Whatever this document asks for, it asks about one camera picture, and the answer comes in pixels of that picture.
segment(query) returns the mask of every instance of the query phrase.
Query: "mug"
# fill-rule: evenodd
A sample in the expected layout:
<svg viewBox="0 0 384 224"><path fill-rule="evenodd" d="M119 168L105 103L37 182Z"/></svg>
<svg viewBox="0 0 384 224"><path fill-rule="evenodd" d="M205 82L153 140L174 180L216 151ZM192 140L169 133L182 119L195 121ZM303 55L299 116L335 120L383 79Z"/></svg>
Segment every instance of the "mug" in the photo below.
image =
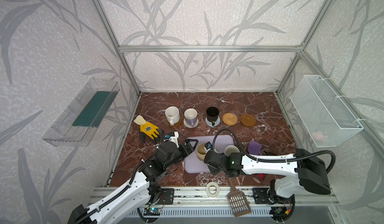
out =
<svg viewBox="0 0 384 224"><path fill-rule="evenodd" d="M224 150L224 154L226 156L230 156L231 153L234 153L234 152L240 152L240 150L234 145L227 146Z"/></svg>
<svg viewBox="0 0 384 224"><path fill-rule="evenodd" d="M215 125L215 121L218 119L218 108L211 106L207 109L207 120L212 123L212 126Z"/></svg>
<svg viewBox="0 0 384 224"><path fill-rule="evenodd" d="M200 143L196 148L196 156L200 161L204 162L205 155L207 154L207 149L204 147L205 143Z"/></svg>
<svg viewBox="0 0 384 224"><path fill-rule="evenodd" d="M170 106L166 109L167 121L171 126L180 121L179 109L176 106Z"/></svg>
<svg viewBox="0 0 384 224"><path fill-rule="evenodd" d="M193 108L189 108L184 112L184 116L185 116L185 122L188 125L195 127L197 123L197 111Z"/></svg>

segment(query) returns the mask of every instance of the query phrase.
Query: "purple tray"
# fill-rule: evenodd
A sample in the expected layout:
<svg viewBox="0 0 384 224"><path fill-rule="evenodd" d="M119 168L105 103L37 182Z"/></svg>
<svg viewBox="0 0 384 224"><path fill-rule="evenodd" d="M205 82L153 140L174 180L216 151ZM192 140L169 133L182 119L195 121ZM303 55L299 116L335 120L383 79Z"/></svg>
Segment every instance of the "purple tray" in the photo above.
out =
<svg viewBox="0 0 384 224"><path fill-rule="evenodd" d="M214 141L215 136L192 136L187 139L197 139L199 143L204 143L210 141L211 143ZM215 141L215 149L218 153L223 153L227 146L233 145L233 138L230 135L219 135ZM189 156L185 158L185 171L188 173L202 173L209 172L207 164L200 161L196 155L196 149Z"/></svg>

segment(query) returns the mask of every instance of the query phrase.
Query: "marble countertop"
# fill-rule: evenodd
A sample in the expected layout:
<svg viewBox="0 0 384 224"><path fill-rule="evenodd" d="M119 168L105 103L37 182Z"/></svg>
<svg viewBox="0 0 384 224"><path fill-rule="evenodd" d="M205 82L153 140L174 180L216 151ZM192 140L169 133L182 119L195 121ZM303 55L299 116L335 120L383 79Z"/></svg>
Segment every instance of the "marble countertop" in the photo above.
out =
<svg viewBox="0 0 384 224"><path fill-rule="evenodd" d="M169 106L178 107L181 118L184 118L184 111L188 108L196 109L199 118L198 126L187 128L183 123L176 127L167 126L164 112ZM221 121L218 126L209 127L205 123L205 111L210 106L216 106L220 110L221 119L227 112L235 114L238 118L237 124L228 126ZM240 116L245 113L255 116L257 120L255 126L249 128L240 123ZM295 153L297 147L273 92L143 93L135 114L142 115L146 121L161 128L165 134L178 131L179 141L184 141L190 136L215 135L223 128L230 128L235 132L245 150L251 140L262 144L262 151L277 155ZM155 146L149 140L147 143L140 141L139 126L132 123L110 186L120 186L125 183L141 159L147 158L154 151ZM170 167L168 172L177 167L177 164ZM244 186L269 186L270 180L275 178L278 177L269 174L264 181L260 182L254 175L247 175L235 178L234 183ZM217 182L220 186L229 186L223 172L216 176L211 173L190 174L184 170L184 162L182 162L175 172L166 175L158 184L160 186L205 186L211 181Z"/></svg>

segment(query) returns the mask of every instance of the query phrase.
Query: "purple mug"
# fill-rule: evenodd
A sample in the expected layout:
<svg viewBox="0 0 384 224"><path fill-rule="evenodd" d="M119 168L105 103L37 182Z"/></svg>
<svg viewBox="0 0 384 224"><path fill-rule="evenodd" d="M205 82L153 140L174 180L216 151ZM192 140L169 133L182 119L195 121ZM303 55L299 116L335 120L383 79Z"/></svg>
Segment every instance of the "purple mug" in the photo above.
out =
<svg viewBox="0 0 384 224"><path fill-rule="evenodd" d="M185 122L188 125L195 127L197 123L197 111L193 108L189 108L184 112L184 116L185 116Z"/></svg>

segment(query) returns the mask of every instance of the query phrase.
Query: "leaf pattern wallpaper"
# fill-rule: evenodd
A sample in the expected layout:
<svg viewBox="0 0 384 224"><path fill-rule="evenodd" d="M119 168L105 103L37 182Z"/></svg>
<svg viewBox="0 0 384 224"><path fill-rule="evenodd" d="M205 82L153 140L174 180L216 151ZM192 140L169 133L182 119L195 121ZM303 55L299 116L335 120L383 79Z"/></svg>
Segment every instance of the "leaf pattern wallpaper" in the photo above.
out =
<svg viewBox="0 0 384 224"><path fill-rule="evenodd" d="M120 45L299 45L323 0L101 0ZM294 53L125 53L143 91L274 91Z"/></svg>
<svg viewBox="0 0 384 224"><path fill-rule="evenodd" d="M137 95L90 0L0 3L0 223L66 223L104 185ZM89 146L43 141L91 77L120 92Z"/></svg>
<svg viewBox="0 0 384 224"><path fill-rule="evenodd" d="M333 83L383 136L384 86L382 49L384 38L382 0L336 0L306 48ZM313 75L300 61L279 96L303 148L329 149L336 166L329 181L348 221L352 224L384 220L384 161L361 134L333 148L317 148L290 96L303 75Z"/></svg>

